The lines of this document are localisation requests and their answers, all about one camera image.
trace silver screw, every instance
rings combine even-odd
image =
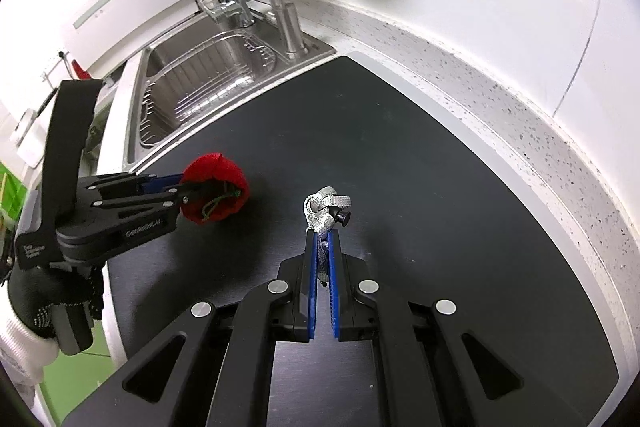
[[[212,308],[208,302],[196,302],[191,307],[191,315],[194,317],[206,317],[210,314]]]
[[[453,315],[456,312],[456,303],[449,299],[436,302],[436,309],[443,315]]]
[[[375,293],[380,289],[380,285],[373,279],[365,279],[360,281],[358,288],[362,293]]]
[[[273,280],[269,283],[269,285],[267,286],[268,290],[271,293],[284,293],[287,291],[287,288],[289,288],[289,285],[287,284],[286,281],[280,280],[280,279],[276,279]]]

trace black glove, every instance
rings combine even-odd
[[[22,270],[15,264],[9,276],[8,293],[18,318],[34,333],[46,339],[55,337],[51,324],[53,305],[89,304],[95,320],[102,318],[104,282],[100,267],[91,269],[88,279],[75,269],[36,267]]]

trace white sleeve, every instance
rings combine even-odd
[[[43,368],[58,356],[58,343],[43,339],[25,326],[9,301],[7,285],[0,287],[0,362],[27,404],[33,404],[33,386],[42,382]]]

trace sink basin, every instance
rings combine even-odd
[[[199,14],[144,51],[129,115],[126,168],[136,169],[257,89],[335,53],[304,34],[308,53],[290,59],[278,29],[261,14],[254,16],[249,28],[230,28]]]

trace black cutting mat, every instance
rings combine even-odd
[[[222,152],[252,196],[236,216],[177,230],[109,262],[127,354],[198,299],[239,300],[302,253],[305,197],[352,196],[343,250],[409,299],[452,299],[585,419],[617,381],[602,327],[558,249],[511,191],[421,108],[349,58],[278,86],[160,158],[159,175]],[[278,344],[269,425],[378,424],[369,346]]]

